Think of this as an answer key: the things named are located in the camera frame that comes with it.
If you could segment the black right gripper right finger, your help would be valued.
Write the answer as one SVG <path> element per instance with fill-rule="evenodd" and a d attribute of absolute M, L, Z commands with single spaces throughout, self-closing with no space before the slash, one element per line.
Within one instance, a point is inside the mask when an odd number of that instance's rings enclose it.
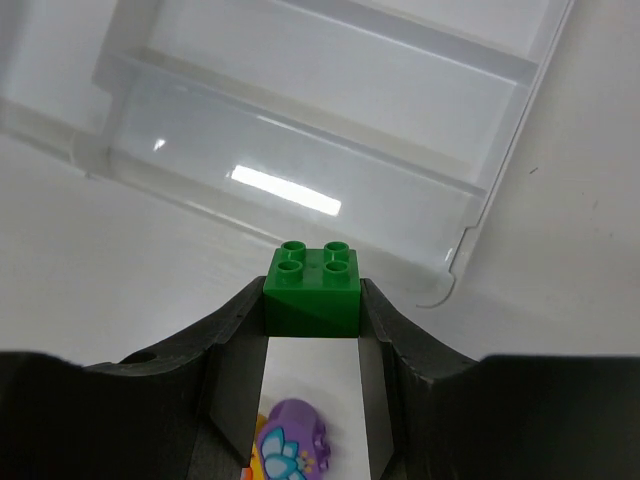
<path fill-rule="evenodd" d="M 361 283 L 358 353 L 374 479 L 635 479 L 635 357 L 475 361 Z"/>

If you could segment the green square lego brick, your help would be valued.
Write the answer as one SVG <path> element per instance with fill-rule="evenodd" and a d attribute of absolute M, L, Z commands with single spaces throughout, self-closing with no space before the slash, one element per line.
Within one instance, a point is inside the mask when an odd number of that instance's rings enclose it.
<path fill-rule="evenodd" d="M 356 251 L 343 241 L 319 249 L 298 240 L 276 249 L 263 285 L 270 337 L 356 338 L 361 283 Z"/>

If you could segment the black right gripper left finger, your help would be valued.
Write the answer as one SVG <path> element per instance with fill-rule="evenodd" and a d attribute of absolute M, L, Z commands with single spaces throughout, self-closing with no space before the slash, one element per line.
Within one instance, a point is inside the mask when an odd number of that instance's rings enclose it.
<path fill-rule="evenodd" d="M 117 363 L 1 355 L 5 479 L 237 479 L 268 339 L 262 278 Z"/>

